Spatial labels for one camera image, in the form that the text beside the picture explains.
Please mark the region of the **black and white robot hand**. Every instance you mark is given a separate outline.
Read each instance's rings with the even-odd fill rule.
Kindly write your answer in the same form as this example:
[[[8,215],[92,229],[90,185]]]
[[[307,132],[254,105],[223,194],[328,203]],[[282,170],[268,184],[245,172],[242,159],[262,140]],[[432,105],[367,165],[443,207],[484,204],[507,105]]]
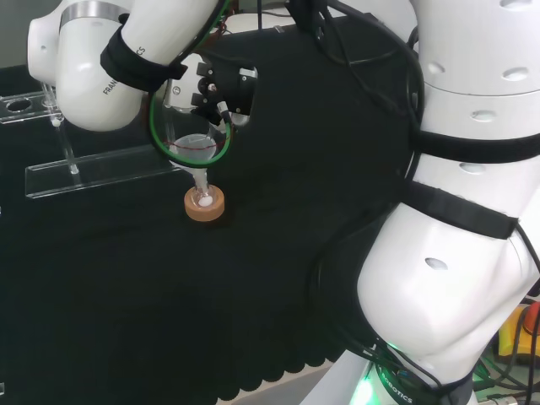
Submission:
[[[182,77],[167,83],[164,107],[200,116],[215,126],[225,111],[234,126],[247,125],[258,81],[258,71],[251,62],[209,52],[192,53],[181,66],[185,68]]]

